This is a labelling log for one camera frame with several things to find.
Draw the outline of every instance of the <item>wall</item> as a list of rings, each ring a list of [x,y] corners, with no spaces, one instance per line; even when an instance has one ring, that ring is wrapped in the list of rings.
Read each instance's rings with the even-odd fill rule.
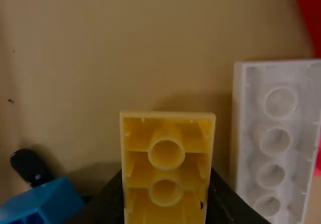
[[[122,109],[216,113],[226,176],[233,63],[312,56],[295,0],[0,0],[0,23],[11,149],[34,148],[86,193],[120,168]]]

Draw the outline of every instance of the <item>plastic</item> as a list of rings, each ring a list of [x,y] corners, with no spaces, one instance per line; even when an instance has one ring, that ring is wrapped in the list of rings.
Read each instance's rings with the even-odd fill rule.
[[[234,66],[230,173],[271,223],[303,223],[320,130],[321,61]]]
[[[126,224],[205,223],[214,114],[120,113]]]
[[[0,207],[0,224],[63,223],[83,207],[68,178],[59,178],[9,199]]]

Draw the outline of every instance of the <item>blue plastic toy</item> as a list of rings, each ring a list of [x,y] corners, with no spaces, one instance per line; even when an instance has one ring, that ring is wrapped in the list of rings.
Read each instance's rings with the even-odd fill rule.
[[[0,206],[0,224],[57,224],[85,206],[70,180],[59,178],[9,199]]]

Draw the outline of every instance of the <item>white lego brick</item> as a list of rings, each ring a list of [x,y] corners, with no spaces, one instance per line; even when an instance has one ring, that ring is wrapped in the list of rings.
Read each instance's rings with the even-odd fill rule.
[[[304,223],[320,131],[321,60],[234,66],[231,184],[272,224]]]

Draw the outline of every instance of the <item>black object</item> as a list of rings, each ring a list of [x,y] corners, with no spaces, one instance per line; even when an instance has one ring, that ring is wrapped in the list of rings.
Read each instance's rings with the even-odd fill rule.
[[[119,171],[77,215],[65,223],[123,224],[124,202]],[[268,224],[212,169],[206,224]]]
[[[37,187],[54,179],[47,165],[30,149],[15,151],[11,155],[10,163],[31,187]]]

